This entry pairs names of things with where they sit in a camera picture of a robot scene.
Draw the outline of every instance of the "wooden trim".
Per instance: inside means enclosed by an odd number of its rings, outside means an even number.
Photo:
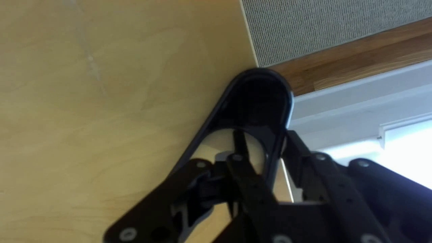
[[[432,17],[273,65],[296,94],[432,59]]]

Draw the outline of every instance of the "light wood grain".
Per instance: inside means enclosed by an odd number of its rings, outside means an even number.
[[[7,243],[102,241],[256,65],[237,0],[7,0],[0,30]]]

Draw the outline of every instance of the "black mounting arm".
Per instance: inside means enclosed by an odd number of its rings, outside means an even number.
[[[291,111],[292,92],[279,74],[252,68],[238,75],[172,173],[111,225],[105,241],[186,241],[221,202],[233,217],[215,238],[222,243],[432,241],[430,188],[368,159],[345,167],[327,153],[311,152],[295,130],[285,129]],[[233,153],[215,163],[191,159],[221,128],[234,128]],[[265,148],[264,173],[249,160],[245,132]],[[280,157],[304,188],[303,202],[280,203],[273,195]]]

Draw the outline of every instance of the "wooden panel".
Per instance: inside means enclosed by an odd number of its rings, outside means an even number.
[[[7,243],[102,241],[256,65],[237,0],[9,0],[0,30]]]
[[[296,94],[432,57],[432,17],[276,64]]]

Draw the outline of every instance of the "screw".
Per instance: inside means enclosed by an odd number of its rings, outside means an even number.
[[[122,241],[133,241],[137,237],[137,234],[138,234],[137,227],[125,227],[121,232],[119,237]]]
[[[383,243],[380,237],[372,233],[362,234],[362,243]]]
[[[360,160],[358,164],[360,164],[361,167],[369,167],[369,161],[368,161],[368,160]]]
[[[206,167],[206,163],[203,160],[198,161],[198,167],[203,168]]]
[[[276,234],[273,236],[273,243],[294,243],[294,240],[287,234]]]
[[[316,153],[315,157],[319,159],[319,160],[326,160],[326,155],[325,153]]]
[[[233,160],[241,161],[244,160],[244,156],[241,153],[234,153]]]

